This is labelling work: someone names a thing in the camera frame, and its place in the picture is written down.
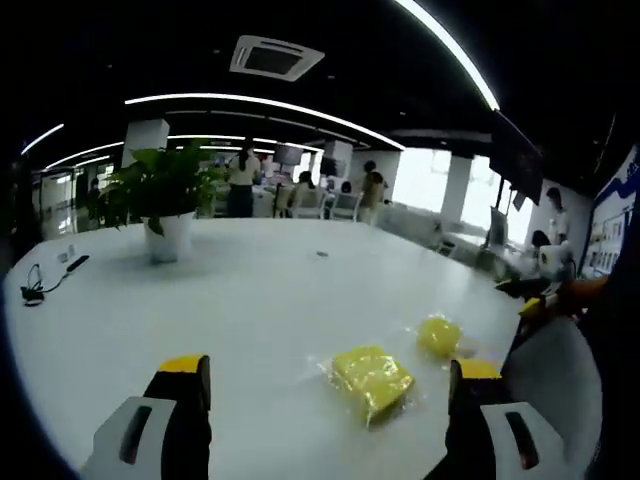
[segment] led light strip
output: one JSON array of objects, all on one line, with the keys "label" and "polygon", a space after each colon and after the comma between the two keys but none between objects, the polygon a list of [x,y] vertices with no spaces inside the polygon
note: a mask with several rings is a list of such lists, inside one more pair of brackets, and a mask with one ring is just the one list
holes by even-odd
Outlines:
[{"label": "led light strip", "polygon": [[84,162],[76,163],[76,164],[74,165],[74,168],[81,167],[81,166],[83,166],[83,165],[86,165],[87,163],[99,162],[100,160],[105,160],[105,159],[109,158],[110,156],[111,156],[111,155],[105,155],[104,157],[91,158],[91,159],[86,160],[86,161],[84,161]]},{"label": "led light strip", "polygon": [[105,148],[117,147],[119,145],[124,145],[124,142],[116,142],[110,143],[109,145],[103,145],[101,147],[90,148],[89,150],[85,150],[84,152],[74,153],[73,155],[69,155],[68,157],[64,157],[62,160],[58,160],[57,162],[53,162],[51,165],[47,165],[45,167],[45,172],[56,165],[60,165],[62,162],[66,162],[67,160],[71,160],[73,158],[81,157],[82,155],[86,155],[87,153],[97,152],[98,150],[104,150]]},{"label": "led light strip", "polygon": [[347,120],[343,120],[342,118],[334,117],[333,115],[327,115],[326,113],[318,112],[316,110],[311,110],[310,108],[300,107],[298,105],[293,105],[291,103],[278,102],[276,100],[269,100],[268,98],[259,98],[259,97],[249,97],[246,95],[232,95],[227,93],[172,93],[169,95],[153,95],[150,97],[141,97],[141,98],[133,98],[131,100],[126,100],[125,105],[133,105],[136,103],[145,103],[145,102],[154,102],[157,100],[173,100],[178,98],[206,98],[206,99],[215,99],[215,100],[236,100],[239,102],[249,102],[249,103],[259,103],[262,105],[269,105],[271,107],[285,108],[287,110],[293,110],[294,112],[305,113],[307,115],[312,115],[314,117],[322,118],[323,120],[328,120],[330,122],[338,123],[345,127],[352,128],[361,133],[369,135],[373,138],[376,138],[382,142],[388,143],[389,145],[399,149],[404,150],[404,145],[399,144],[398,142],[394,142],[390,138],[385,137],[384,135],[380,135],[368,128],[361,127],[360,125],[356,125],[355,123],[348,122]]},{"label": "led light strip", "polygon": [[236,137],[233,135],[169,135],[167,139],[176,140],[179,138],[212,138],[217,140],[246,140],[246,137]]},{"label": "led light strip", "polygon": [[275,140],[269,140],[268,138],[254,138],[253,141],[258,143],[278,143]]},{"label": "led light strip", "polygon": [[445,47],[456,57],[456,60],[462,65],[473,83],[475,83],[476,88],[480,91],[480,94],[484,97],[484,101],[487,103],[491,110],[500,110],[500,105],[498,105],[498,100],[493,95],[493,92],[487,85],[487,82],[484,81],[482,75],[478,71],[478,68],[471,61],[466,52],[462,49],[462,47],[455,41],[455,39],[445,30],[445,28],[438,23],[438,21],[431,16],[429,12],[427,12],[424,8],[418,5],[414,0],[395,0],[395,2],[402,7],[404,7],[411,15],[416,17],[420,22],[431,30],[438,39],[444,44]]},{"label": "led light strip", "polygon": [[304,150],[311,150],[312,152],[324,152],[321,148],[310,147],[308,145],[300,145],[299,143],[285,143],[288,147],[302,148]]},{"label": "led light strip", "polygon": [[[184,147],[176,147],[176,150],[183,150]],[[225,146],[217,146],[217,145],[202,145],[200,147],[201,150],[242,150],[242,147],[225,147]]]},{"label": "led light strip", "polygon": [[[169,140],[188,139],[188,138],[212,138],[212,139],[218,139],[218,140],[246,140],[247,139],[247,137],[236,137],[233,135],[170,135],[167,138]],[[253,138],[250,140],[253,143],[273,143],[273,144],[278,143],[277,140],[271,140],[269,138]],[[302,148],[303,150],[309,150],[311,152],[324,152],[324,150],[321,148],[311,147],[309,145],[301,145],[299,143],[283,143],[283,145],[287,145],[289,147]]]},{"label": "led light strip", "polygon": [[64,127],[64,123],[61,123],[60,125],[57,125],[55,127],[53,127],[51,130],[49,130],[48,132],[43,133],[42,135],[40,135],[38,138],[36,138],[33,142],[31,142],[29,145],[27,145],[26,147],[24,147],[24,149],[22,150],[22,152],[20,152],[20,155],[24,155],[25,153],[27,153],[29,150],[31,150],[31,148],[33,146],[35,146],[36,144],[40,143],[42,140],[44,140],[45,138],[47,138],[49,135],[51,135],[52,133],[57,132],[58,130],[60,130],[62,127]]}]

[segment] ceiling air conditioner vent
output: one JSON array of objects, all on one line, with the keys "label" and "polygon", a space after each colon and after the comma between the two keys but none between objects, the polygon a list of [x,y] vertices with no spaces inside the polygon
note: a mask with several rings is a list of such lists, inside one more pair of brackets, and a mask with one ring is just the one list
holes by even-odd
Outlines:
[{"label": "ceiling air conditioner vent", "polygon": [[272,38],[243,35],[229,70],[295,82],[324,58],[324,53]]}]

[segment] green leaves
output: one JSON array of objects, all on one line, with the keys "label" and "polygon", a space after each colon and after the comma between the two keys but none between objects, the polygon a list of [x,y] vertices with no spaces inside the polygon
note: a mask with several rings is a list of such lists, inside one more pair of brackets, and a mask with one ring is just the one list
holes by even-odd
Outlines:
[{"label": "green leaves", "polygon": [[111,175],[112,183],[89,206],[90,215],[114,227],[148,217],[151,231],[162,235],[160,217],[210,208],[213,183],[223,173],[200,167],[210,156],[200,149],[204,143],[206,140],[197,140],[182,150],[133,151],[136,161]]}]

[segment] desk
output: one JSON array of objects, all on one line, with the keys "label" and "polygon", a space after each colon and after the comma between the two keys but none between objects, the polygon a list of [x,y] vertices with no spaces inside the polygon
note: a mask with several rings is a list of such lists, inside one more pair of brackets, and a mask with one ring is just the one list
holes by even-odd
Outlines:
[{"label": "desk", "polygon": [[[18,371],[72,466],[164,360],[204,352],[211,478],[419,480],[446,454],[449,374],[417,354],[405,328],[441,312],[499,362],[516,332],[520,302],[491,281],[363,224],[204,219],[194,220],[192,238],[191,259],[154,266],[141,225],[87,232],[38,245],[8,274]],[[91,259],[42,305],[24,307],[19,289],[31,265],[70,241]],[[396,356],[426,396],[372,432],[318,367],[367,344]]]}]

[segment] white flower pot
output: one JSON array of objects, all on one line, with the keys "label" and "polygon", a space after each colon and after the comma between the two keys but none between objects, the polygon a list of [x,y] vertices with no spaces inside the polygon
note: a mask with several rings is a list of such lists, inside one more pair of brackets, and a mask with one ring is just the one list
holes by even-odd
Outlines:
[{"label": "white flower pot", "polygon": [[144,218],[147,252],[152,263],[177,262],[191,252],[191,220],[195,212],[171,217],[160,217],[164,236],[149,228],[148,218]]}]

